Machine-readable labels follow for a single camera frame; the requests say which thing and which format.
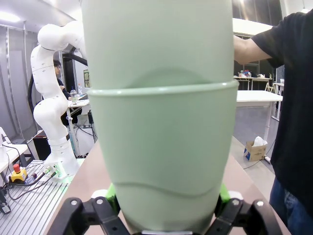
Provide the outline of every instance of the white device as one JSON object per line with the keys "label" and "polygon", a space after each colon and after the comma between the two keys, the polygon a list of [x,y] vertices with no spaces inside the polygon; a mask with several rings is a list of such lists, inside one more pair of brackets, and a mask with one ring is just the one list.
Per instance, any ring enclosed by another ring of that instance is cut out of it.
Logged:
{"label": "white device", "polygon": [[67,99],[57,82],[53,54],[65,49],[68,44],[76,47],[86,57],[83,25],[72,21],[63,27],[47,24],[38,33],[39,45],[31,53],[31,68],[37,91],[43,96],[34,109],[36,122],[45,131],[51,154],[45,166],[57,170],[54,178],[63,179],[77,172],[76,161],[67,128],[61,122],[61,115],[67,110]]}

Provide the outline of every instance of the seated person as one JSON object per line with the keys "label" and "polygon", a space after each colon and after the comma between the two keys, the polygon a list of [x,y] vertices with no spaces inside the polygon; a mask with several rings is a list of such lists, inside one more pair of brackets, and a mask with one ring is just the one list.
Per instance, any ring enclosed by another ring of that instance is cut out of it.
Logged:
{"label": "seated person", "polygon": [[[62,90],[64,96],[67,98],[67,100],[72,100],[72,97],[70,97],[70,94],[65,90],[65,87],[63,85],[63,82],[58,78],[58,75],[61,72],[61,63],[58,60],[53,60],[53,65],[54,65],[54,70],[55,70],[55,75],[57,76],[57,80],[60,86],[60,89]],[[82,109],[81,108],[74,108],[75,109],[80,109],[78,112],[76,112],[75,114],[71,115],[71,117],[73,118],[72,123],[77,123],[77,116],[80,115],[82,113]],[[61,116],[61,121],[63,123],[64,126],[68,126],[68,120],[67,120],[67,114],[66,112]]]}

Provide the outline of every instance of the blue jeans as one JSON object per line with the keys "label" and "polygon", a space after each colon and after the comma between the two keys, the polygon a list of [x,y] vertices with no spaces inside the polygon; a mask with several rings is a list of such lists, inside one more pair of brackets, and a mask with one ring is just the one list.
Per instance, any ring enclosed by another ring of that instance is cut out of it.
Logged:
{"label": "blue jeans", "polygon": [[275,178],[269,203],[292,235],[313,235],[313,218],[304,206]]}

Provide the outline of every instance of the person in black shirt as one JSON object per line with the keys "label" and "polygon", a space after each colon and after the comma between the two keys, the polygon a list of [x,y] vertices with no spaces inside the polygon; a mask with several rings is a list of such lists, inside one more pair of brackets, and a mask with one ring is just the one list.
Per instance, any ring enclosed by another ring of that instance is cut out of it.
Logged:
{"label": "person in black shirt", "polygon": [[62,90],[63,94],[68,100],[72,100],[72,97],[70,97],[70,94],[65,90],[65,86],[63,85],[63,82],[58,78],[58,75],[61,71],[61,63],[58,60],[53,60],[55,75],[57,76],[57,80],[60,86],[60,89]]}
{"label": "person in black shirt", "polygon": [[268,59],[285,65],[283,109],[271,158],[270,204],[293,235],[313,235],[313,10],[243,40],[234,36],[240,64]]}

